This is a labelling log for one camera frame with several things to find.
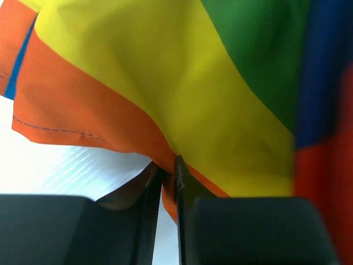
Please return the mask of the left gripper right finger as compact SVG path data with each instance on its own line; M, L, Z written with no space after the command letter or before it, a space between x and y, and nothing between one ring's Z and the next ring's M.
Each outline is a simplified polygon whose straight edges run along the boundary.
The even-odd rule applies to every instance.
M339 264L315 206L298 197L219 198L175 162L180 264Z

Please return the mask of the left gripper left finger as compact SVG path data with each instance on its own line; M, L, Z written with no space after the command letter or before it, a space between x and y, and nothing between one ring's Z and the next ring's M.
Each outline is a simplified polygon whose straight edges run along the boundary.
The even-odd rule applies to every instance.
M154 163L131 206L69 195L1 195L2 264L151 264L162 170Z

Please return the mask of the rainbow striped shorts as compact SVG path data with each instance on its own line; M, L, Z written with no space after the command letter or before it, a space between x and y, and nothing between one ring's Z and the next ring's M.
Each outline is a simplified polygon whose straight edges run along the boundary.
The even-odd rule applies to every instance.
M351 1L4 1L1 95L39 144L137 153L191 190L310 200L352 263Z

